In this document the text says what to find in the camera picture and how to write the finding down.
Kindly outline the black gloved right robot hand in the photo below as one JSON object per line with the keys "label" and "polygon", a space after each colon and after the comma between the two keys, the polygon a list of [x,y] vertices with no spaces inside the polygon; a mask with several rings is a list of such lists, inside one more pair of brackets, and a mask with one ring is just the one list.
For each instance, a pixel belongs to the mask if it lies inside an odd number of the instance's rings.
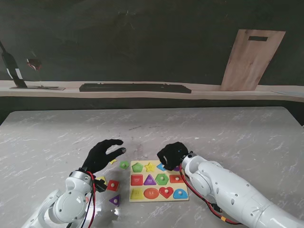
{"label": "black gloved right robot hand", "polygon": [[164,168],[172,171],[182,163],[188,154],[189,151],[183,143],[175,142],[167,144],[157,153],[157,156]]}

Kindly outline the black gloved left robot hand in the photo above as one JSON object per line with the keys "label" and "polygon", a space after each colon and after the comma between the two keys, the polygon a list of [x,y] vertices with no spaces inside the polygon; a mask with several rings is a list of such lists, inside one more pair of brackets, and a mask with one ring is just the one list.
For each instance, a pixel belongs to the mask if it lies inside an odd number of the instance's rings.
{"label": "black gloved left robot hand", "polygon": [[124,147],[107,154],[107,150],[114,145],[122,145],[123,141],[119,139],[104,140],[97,143],[88,153],[86,160],[82,165],[84,171],[89,171],[92,174],[104,169],[108,163],[116,159],[118,156],[124,154],[126,149]]}

